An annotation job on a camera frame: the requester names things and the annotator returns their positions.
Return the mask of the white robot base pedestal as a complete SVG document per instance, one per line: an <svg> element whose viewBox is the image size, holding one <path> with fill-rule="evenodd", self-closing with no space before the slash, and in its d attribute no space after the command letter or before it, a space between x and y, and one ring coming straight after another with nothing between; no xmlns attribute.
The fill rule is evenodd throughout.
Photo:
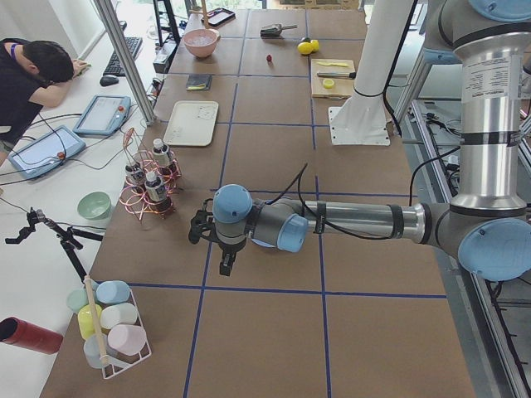
<svg viewBox="0 0 531 398"><path fill-rule="evenodd" d="M390 144L384 92L416 5L414 0L378 0L373 4L353 93L342 107L329 108L333 145Z"/></svg>

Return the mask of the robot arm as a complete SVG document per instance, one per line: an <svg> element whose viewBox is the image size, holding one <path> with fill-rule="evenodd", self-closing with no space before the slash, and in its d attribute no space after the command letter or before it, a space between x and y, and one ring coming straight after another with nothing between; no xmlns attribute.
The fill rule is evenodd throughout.
<svg viewBox="0 0 531 398"><path fill-rule="evenodd" d="M250 239L296 252L308 233L409 239L442 249L472 274L515 279L530 268L526 204L516 192L527 1L432 1L424 48L462 64L460 187L449 204L367 205L253 199L236 184L213 198L212 234L229 275Z"/></svg>

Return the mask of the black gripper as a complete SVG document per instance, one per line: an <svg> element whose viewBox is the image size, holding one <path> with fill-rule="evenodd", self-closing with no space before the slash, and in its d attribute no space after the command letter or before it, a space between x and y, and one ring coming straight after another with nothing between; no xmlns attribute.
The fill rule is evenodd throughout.
<svg viewBox="0 0 531 398"><path fill-rule="evenodd" d="M222 250L222 259L220 261L220 275L229 276L230 269L233 268L237 253L246 245L246 237L235 238L225 242L220 237L217 238L217 244Z"/></svg>

